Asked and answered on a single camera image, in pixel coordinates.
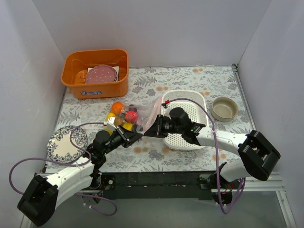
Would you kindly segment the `purple eggplant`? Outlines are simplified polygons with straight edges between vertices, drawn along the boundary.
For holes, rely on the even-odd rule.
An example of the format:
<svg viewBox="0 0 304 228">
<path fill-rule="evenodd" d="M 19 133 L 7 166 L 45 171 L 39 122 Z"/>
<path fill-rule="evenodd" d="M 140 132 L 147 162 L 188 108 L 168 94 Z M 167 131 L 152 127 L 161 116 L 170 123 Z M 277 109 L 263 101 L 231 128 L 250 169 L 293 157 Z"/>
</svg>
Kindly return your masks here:
<svg viewBox="0 0 304 228">
<path fill-rule="evenodd" d="M 138 112 L 136 106 L 134 106 L 134 105 L 129 105 L 129 106 L 128 106 L 128 110 L 129 110 L 129 111 L 133 111 L 133 112 L 135 112 L 135 113 Z"/>
</svg>

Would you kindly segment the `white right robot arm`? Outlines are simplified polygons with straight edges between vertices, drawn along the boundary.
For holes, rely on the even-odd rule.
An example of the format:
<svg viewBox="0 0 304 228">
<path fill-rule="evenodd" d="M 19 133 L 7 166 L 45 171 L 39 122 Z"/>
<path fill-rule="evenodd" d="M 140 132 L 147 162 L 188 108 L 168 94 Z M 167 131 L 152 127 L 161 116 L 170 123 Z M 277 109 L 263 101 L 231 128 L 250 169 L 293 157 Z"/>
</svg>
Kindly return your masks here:
<svg viewBox="0 0 304 228">
<path fill-rule="evenodd" d="M 275 147 L 256 130 L 248 134 L 216 131 L 193 122 L 182 108 L 173 108 L 169 116 L 158 115 L 144 136 L 165 138 L 168 134 L 179 134 L 190 144 L 212 146 L 231 152 L 240 158 L 219 166 L 215 184 L 225 189 L 235 180 L 254 177 L 268 180 L 281 155 Z"/>
</svg>

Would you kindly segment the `red apple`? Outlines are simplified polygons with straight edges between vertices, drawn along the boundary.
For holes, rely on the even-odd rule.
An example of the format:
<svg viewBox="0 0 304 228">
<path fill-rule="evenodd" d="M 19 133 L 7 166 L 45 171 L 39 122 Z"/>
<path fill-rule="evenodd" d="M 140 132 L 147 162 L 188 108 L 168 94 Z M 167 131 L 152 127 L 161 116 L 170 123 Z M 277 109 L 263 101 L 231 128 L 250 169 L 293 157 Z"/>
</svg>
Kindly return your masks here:
<svg viewBox="0 0 304 228">
<path fill-rule="evenodd" d="M 138 120 L 138 113 L 135 111 L 128 111 L 126 112 L 124 119 L 127 123 L 136 123 Z"/>
</svg>

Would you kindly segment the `dark brown chocolate cube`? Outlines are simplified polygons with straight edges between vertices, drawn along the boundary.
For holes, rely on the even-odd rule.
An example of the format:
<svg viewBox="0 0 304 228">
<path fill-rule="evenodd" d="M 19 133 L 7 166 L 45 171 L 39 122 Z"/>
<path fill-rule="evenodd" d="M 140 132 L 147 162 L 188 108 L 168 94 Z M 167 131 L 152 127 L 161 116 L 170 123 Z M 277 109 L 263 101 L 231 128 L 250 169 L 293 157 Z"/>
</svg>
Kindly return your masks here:
<svg viewBox="0 0 304 228">
<path fill-rule="evenodd" d="M 134 124 L 132 126 L 132 131 L 136 133 L 142 133 L 143 132 L 143 126 L 140 124 Z"/>
</svg>

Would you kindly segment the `orange tangerine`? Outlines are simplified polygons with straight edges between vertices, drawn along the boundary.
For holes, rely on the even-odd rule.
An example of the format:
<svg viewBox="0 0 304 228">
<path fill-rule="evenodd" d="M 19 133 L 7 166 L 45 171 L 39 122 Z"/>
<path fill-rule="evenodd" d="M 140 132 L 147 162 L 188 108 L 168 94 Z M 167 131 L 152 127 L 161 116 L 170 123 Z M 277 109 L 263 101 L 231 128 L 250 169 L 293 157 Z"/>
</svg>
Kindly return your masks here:
<svg viewBox="0 0 304 228">
<path fill-rule="evenodd" d="M 115 115 L 119 115 L 124 109 L 124 106 L 121 102 L 115 102 L 112 104 L 111 112 Z"/>
</svg>

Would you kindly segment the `brown kiwi fruit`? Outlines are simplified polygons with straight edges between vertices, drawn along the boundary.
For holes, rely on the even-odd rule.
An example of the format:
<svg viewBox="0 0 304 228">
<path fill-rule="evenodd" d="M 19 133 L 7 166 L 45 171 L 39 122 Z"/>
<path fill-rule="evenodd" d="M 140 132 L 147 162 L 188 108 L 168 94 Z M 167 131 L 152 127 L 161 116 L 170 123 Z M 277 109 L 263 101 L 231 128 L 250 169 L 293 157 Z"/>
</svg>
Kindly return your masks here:
<svg viewBox="0 0 304 228">
<path fill-rule="evenodd" d="M 116 117 L 114 120 L 115 126 L 122 126 L 124 124 L 124 119 L 122 117 Z"/>
</svg>

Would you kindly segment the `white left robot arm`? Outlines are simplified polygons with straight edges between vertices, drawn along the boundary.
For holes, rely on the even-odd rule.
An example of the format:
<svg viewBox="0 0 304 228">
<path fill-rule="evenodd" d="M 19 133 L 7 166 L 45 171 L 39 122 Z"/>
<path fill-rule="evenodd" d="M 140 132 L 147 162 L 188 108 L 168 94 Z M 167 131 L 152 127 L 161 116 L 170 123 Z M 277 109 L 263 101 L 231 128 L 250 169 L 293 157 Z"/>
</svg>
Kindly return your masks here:
<svg viewBox="0 0 304 228">
<path fill-rule="evenodd" d="M 83 155 L 78 163 L 66 167 L 57 174 L 47 177 L 35 176 L 17 208 L 36 226 L 44 225 L 55 209 L 65 200 L 82 189 L 96 190 L 101 185 L 99 169 L 106 161 L 106 155 L 122 146 L 128 148 L 143 137 L 142 133 L 129 131 L 118 126 L 113 133 L 99 131 L 87 147 L 89 155 Z"/>
</svg>

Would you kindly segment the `white perforated plastic basket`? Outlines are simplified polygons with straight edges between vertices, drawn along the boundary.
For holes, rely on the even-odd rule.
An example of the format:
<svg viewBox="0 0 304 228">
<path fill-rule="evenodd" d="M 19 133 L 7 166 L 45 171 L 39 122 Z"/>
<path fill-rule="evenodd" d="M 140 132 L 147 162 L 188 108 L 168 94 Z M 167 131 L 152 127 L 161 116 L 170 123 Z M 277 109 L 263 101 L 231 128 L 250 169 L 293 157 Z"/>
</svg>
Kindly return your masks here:
<svg viewBox="0 0 304 228">
<path fill-rule="evenodd" d="M 173 108 L 182 108 L 189 118 L 197 123 L 209 125 L 209 119 L 203 109 L 206 109 L 205 98 L 199 92 L 193 90 L 170 90 L 163 94 L 162 102 L 169 100 L 167 109 L 162 109 L 161 114 L 168 116 Z M 180 134 L 168 134 L 164 143 L 171 149 L 181 151 L 191 151 L 202 149 L 202 146 L 186 142 Z"/>
</svg>

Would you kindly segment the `green lime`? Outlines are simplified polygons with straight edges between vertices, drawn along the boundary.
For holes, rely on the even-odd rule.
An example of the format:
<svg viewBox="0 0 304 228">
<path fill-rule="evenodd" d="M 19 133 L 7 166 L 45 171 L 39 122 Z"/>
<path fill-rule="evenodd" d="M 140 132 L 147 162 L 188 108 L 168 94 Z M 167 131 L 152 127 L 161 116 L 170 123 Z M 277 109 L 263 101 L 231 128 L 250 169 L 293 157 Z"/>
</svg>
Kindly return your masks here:
<svg viewBox="0 0 304 228">
<path fill-rule="evenodd" d="M 128 130 L 128 131 L 132 131 L 133 130 L 133 124 L 132 123 L 124 123 L 123 128 Z"/>
</svg>

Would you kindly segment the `clear zip top bag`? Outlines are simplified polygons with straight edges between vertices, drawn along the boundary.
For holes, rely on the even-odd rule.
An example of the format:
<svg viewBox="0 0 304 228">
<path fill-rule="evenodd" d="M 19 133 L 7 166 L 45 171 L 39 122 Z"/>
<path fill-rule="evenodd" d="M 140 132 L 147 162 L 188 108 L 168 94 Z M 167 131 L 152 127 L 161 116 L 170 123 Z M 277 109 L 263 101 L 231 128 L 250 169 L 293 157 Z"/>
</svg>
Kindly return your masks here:
<svg viewBox="0 0 304 228">
<path fill-rule="evenodd" d="M 124 119 L 124 116 L 126 112 L 128 112 L 128 106 L 129 105 L 134 105 L 137 108 L 137 113 L 138 113 L 138 120 L 134 124 L 140 124 L 143 126 L 143 132 L 145 133 L 155 122 L 157 115 L 161 114 L 161 104 L 162 104 L 162 98 L 158 97 L 152 101 L 150 101 L 148 104 L 145 105 L 139 105 L 139 104 L 128 104 L 128 103 L 122 103 L 123 106 L 123 111 L 119 114 L 116 115 L 116 117 L 122 117 Z"/>
</svg>

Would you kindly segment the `yellow mango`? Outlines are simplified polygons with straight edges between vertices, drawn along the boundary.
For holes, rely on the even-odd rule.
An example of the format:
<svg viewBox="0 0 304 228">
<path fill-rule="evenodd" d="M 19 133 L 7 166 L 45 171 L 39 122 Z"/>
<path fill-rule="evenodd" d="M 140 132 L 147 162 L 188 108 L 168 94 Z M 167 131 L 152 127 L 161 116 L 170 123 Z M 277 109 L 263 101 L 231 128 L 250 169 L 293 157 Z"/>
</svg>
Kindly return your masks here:
<svg viewBox="0 0 304 228">
<path fill-rule="evenodd" d="M 107 131 L 112 134 L 114 130 L 116 130 L 116 126 L 114 124 L 116 120 L 116 115 L 114 113 L 109 113 L 106 118 L 106 129 Z"/>
</svg>

